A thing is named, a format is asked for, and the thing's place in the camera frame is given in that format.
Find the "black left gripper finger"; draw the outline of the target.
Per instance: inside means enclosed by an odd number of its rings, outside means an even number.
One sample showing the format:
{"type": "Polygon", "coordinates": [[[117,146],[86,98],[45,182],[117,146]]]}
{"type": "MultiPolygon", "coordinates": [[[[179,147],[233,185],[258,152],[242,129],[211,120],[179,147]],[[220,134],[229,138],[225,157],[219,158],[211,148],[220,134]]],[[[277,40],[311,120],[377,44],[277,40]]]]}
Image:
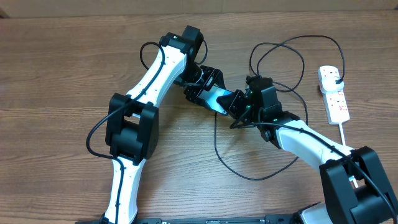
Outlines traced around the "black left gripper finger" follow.
{"type": "Polygon", "coordinates": [[[210,111],[216,111],[218,103],[216,100],[212,100],[212,99],[210,99],[210,100],[201,99],[200,105],[210,111]]]}
{"type": "Polygon", "coordinates": [[[221,70],[213,70],[212,72],[213,80],[211,81],[212,85],[216,85],[219,88],[226,89],[224,84],[223,72],[221,70]]]}

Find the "Galaxy S24+ smartphone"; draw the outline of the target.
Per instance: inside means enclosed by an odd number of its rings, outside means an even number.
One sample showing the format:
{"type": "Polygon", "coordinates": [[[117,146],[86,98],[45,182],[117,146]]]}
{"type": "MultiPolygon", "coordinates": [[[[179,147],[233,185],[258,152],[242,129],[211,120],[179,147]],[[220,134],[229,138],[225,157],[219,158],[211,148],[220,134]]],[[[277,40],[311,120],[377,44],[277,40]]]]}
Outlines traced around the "Galaxy S24+ smartphone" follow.
{"type": "MultiPolygon", "coordinates": [[[[219,96],[229,95],[229,94],[232,94],[232,92],[229,90],[224,90],[222,88],[219,88],[218,86],[212,86],[210,91],[203,90],[202,93],[199,95],[199,99],[216,100],[217,97],[219,96]]],[[[228,112],[225,109],[223,109],[219,104],[217,106],[217,110],[214,112],[217,112],[224,116],[228,115],[228,112]]]]}

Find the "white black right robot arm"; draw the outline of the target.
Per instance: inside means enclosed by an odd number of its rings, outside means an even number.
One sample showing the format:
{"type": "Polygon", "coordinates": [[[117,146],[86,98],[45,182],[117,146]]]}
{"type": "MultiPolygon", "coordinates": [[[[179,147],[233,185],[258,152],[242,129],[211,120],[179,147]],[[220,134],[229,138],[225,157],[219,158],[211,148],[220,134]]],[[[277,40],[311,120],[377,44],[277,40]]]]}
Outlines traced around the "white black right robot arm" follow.
{"type": "Polygon", "coordinates": [[[397,222],[397,198],[376,152],[338,144],[284,111],[270,78],[247,77],[246,91],[217,97],[234,118],[232,128],[257,128],[270,141],[314,168],[322,181],[324,203],[302,209],[297,223],[397,222]]]}

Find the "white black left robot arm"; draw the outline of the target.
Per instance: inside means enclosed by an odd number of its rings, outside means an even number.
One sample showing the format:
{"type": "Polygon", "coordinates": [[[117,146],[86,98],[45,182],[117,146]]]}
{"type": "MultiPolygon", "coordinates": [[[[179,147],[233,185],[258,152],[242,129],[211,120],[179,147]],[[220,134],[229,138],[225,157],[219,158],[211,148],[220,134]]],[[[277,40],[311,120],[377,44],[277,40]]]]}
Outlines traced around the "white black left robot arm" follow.
{"type": "Polygon", "coordinates": [[[182,35],[168,33],[152,65],[125,95],[114,94],[106,117],[105,143],[113,161],[109,205],[100,223],[133,223],[142,170],[159,139],[159,107],[173,84],[182,86],[186,99],[226,115],[217,98],[228,94],[222,73],[195,58],[205,43],[200,29],[186,26],[182,35]]]}

